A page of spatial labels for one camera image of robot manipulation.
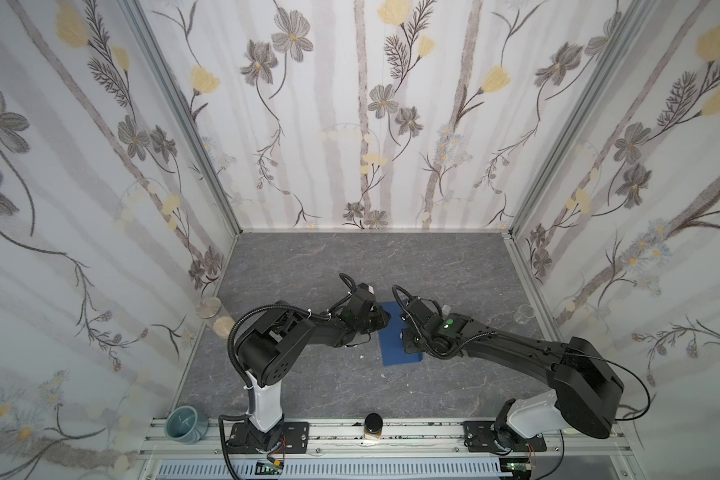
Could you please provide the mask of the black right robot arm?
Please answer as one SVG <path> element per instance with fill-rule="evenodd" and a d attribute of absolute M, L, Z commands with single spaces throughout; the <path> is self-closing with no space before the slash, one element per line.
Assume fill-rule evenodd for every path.
<path fill-rule="evenodd" d="M 470 316 L 450 313 L 420 297 L 402 300 L 405 348 L 439 360 L 466 356 L 523 373 L 548 390 L 507 400 L 489 427 L 492 448 L 502 454 L 554 430 L 571 428 L 606 439 L 616 422 L 624 384 L 593 345 L 532 339 L 490 327 Z"/>

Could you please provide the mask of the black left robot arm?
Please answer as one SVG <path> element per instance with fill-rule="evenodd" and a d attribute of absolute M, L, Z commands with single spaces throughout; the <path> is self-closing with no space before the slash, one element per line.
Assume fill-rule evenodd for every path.
<path fill-rule="evenodd" d="M 281 382 L 306 347 L 345 348 L 359 335 L 384 329 L 389 321 L 390 314 L 366 284 L 350 289 L 322 312 L 278 301 L 240 317 L 228 336 L 227 355 L 248 395 L 242 420 L 246 444 L 267 453 L 282 445 Z"/>

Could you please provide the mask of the dark blue envelope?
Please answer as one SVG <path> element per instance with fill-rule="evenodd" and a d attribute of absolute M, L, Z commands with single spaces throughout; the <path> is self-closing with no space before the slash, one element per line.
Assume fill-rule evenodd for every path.
<path fill-rule="evenodd" d="M 420 352 L 407 353 L 404 348 L 403 329 L 406 327 L 401 318 L 402 310 L 394 302 L 383 302 L 381 307 L 390 315 L 387 326 L 378 331 L 382 363 L 385 367 L 419 363 L 423 360 Z"/>

